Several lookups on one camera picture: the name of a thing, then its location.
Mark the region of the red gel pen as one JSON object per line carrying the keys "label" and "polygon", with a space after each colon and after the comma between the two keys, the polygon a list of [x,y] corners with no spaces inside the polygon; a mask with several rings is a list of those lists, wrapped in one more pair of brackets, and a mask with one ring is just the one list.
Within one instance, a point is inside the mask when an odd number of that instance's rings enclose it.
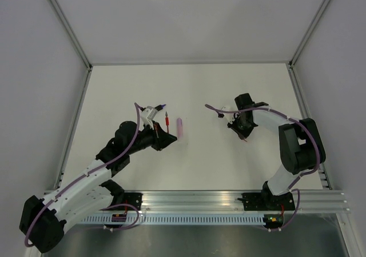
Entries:
{"label": "red gel pen", "polygon": [[169,132],[169,125],[170,125],[170,123],[169,123],[169,115],[168,115],[168,112],[166,111],[165,112],[165,124],[166,124],[166,132],[169,134],[170,132]]}

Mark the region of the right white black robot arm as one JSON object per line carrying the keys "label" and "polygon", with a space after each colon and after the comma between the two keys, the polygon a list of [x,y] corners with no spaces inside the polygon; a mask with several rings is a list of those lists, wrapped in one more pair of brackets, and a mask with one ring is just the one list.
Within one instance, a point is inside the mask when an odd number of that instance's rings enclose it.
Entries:
{"label": "right white black robot arm", "polygon": [[240,198],[245,210],[294,210],[291,189],[306,175],[317,171],[326,159],[323,143],[315,121],[294,119],[272,109],[267,103],[256,103],[245,93],[235,98],[237,109],[226,106],[222,115],[227,127],[241,140],[261,126],[274,132],[279,139],[281,164],[260,192],[244,193]]}

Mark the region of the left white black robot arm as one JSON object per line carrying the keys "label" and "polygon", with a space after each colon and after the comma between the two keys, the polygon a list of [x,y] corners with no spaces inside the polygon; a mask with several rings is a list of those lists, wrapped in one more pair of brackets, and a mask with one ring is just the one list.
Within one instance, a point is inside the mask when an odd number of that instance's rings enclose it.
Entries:
{"label": "left white black robot arm", "polygon": [[161,151],[177,141],[158,122],[144,125],[142,130],[139,126],[132,121],[121,123],[95,160],[73,181],[41,198],[33,195],[26,200],[19,224],[26,247],[36,247],[41,253],[52,250],[75,224],[99,210],[139,212],[113,177],[130,163],[132,154],[149,147]]}

